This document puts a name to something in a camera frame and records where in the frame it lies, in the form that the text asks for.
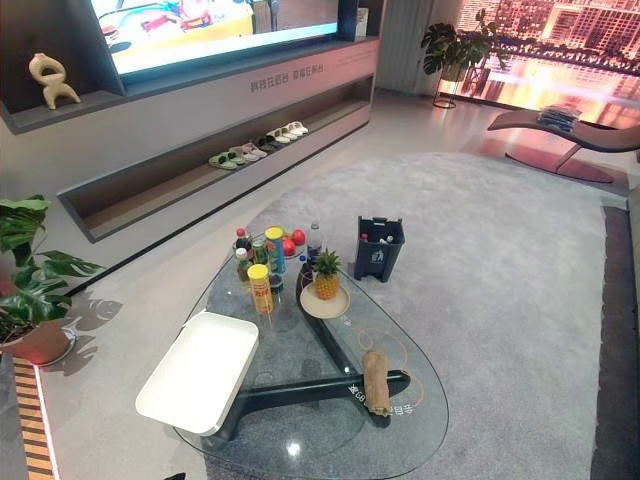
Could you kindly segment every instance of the area rug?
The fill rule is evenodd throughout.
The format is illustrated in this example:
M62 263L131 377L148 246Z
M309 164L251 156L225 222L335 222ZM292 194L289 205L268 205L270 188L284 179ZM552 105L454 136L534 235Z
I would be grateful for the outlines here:
M585 480L605 207L624 210L625 199L493 158L421 153L312 178L249 228L317 220L348 263L358 215L403 219L406 244L390 281L360 284L426 352L450 408L440 450L403 478ZM211 462L208 473L247 478Z

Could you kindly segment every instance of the yellow bottle cap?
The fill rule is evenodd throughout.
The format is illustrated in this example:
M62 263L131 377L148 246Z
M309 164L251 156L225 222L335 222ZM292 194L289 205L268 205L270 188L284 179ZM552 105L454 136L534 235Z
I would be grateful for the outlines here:
M284 232L280 227L269 227L264 231L264 236L269 240L277 240L279 238L282 238L283 235Z
M257 263L249 267L247 275L249 275L250 280L262 280L269 276L269 269L266 265Z

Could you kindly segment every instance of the black bin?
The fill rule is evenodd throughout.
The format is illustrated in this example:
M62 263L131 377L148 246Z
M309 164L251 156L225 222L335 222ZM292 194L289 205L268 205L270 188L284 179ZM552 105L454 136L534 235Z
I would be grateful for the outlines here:
M367 240L362 238L363 233L367 234ZM389 236L393 237L392 242L380 243L380 239L386 241ZM373 275L381 282L389 280L403 243L401 218L394 222L379 217L366 220L359 216L358 255L353 273L355 279L360 280L366 275Z

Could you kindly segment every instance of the pineapple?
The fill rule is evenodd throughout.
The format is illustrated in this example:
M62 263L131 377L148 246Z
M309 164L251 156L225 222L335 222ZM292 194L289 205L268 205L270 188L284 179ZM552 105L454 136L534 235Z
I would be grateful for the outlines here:
M317 272L317 275L313 286L318 298L331 300L338 293L340 289L339 266L340 258L336 255L335 250L329 252L327 248L316 257L316 264L313 269Z

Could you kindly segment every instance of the white sculpture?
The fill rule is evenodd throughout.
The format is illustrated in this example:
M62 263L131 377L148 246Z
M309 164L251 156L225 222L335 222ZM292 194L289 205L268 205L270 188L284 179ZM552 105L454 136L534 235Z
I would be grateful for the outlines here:
M46 69L51 69L54 73L43 75ZM64 83L67 71L59 61L47 57L44 53L36 53L29 62L29 72L36 82L44 86L42 95L44 95L44 100L50 110L56 109L56 98L60 95L70 97L76 103L80 103L78 94Z

